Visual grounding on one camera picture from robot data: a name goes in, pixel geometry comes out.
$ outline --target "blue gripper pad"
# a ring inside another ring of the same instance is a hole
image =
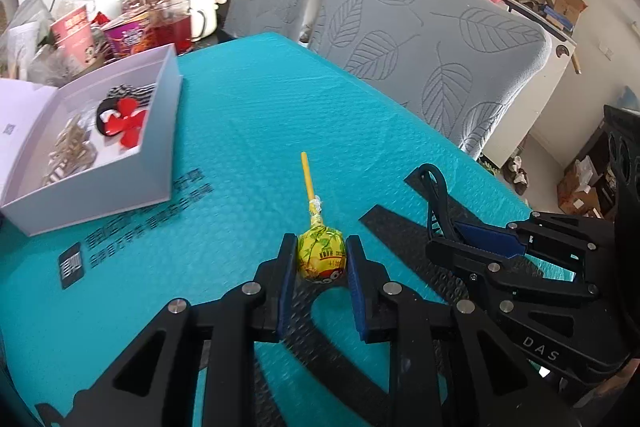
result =
[[[351,306],[353,307],[353,320],[356,330],[358,330],[360,334],[360,340],[364,341],[368,333],[367,321],[365,320],[365,299],[362,286],[360,285],[358,266],[353,262],[353,252],[349,245],[347,245],[347,277],[349,280],[349,292],[351,294]]]
[[[287,258],[287,270],[284,280],[282,281],[282,289],[280,290],[280,298],[278,299],[278,326],[276,331],[281,339],[289,327],[291,318],[291,299],[293,298],[293,290],[296,283],[296,248],[298,239],[294,241],[293,252]]]
[[[525,245],[518,240],[518,237],[505,229],[492,230],[461,221],[456,221],[455,226],[467,244],[480,250],[489,251],[507,259],[524,255],[526,251]]]
[[[284,233],[308,229],[303,150],[325,222],[359,235],[369,260],[424,298],[438,300],[358,222],[376,204],[423,222],[425,201],[402,181],[416,166],[437,165],[451,196],[486,223],[503,227],[529,216],[445,137],[295,42],[244,38],[179,57],[178,65],[184,81],[171,201],[30,239],[7,222],[2,227],[0,328],[13,381],[33,412],[49,403],[67,415],[74,394],[164,304],[176,296],[194,305],[219,299],[273,259]],[[58,258],[76,244],[84,276],[63,290]],[[346,289],[344,299],[317,306],[310,294],[304,307],[298,290],[286,339],[256,346],[271,395],[258,397],[260,421],[383,423],[385,378],[375,375],[388,372],[388,350],[385,358],[382,344],[360,341],[346,318]],[[343,389],[349,381],[358,384]]]

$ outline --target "lollipop wrapper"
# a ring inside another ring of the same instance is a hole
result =
[[[304,279],[330,283],[338,279],[347,264],[342,233],[322,224],[322,218],[298,238],[298,272]]]

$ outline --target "box lid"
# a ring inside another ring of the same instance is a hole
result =
[[[554,10],[566,17],[572,25],[578,22],[580,13],[587,8],[583,0],[556,0]]]
[[[0,78],[0,201],[4,186],[33,125],[58,89]]]

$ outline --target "white wall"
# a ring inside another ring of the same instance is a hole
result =
[[[6,21],[10,22],[14,18],[15,11],[18,9],[18,0],[0,0],[4,7]]]
[[[567,68],[532,129],[533,136],[560,165],[567,165],[602,119],[602,106],[614,103],[629,85],[640,96],[640,39],[630,28],[640,22],[636,0],[584,0],[574,32],[582,75]],[[610,61],[599,49],[613,50]]]

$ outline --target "teal tablecloth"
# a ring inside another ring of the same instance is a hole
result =
[[[425,202],[402,181],[416,166],[436,164],[450,194],[487,223],[529,215],[507,187],[424,122],[280,36],[194,52],[179,66],[170,203],[32,239],[8,223],[0,233],[0,328],[12,378],[32,409],[46,402],[66,415],[73,395],[91,386],[166,302],[219,298],[274,257],[284,233],[306,230],[302,150],[326,222],[345,236],[359,234],[370,259],[426,298],[438,300],[358,222],[380,203],[421,223]],[[58,256],[78,241],[86,273],[63,290]],[[386,390],[388,348],[359,341],[346,289],[325,292],[312,317]],[[282,344],[260,344],[256,353],[288,425],[366,425]]]

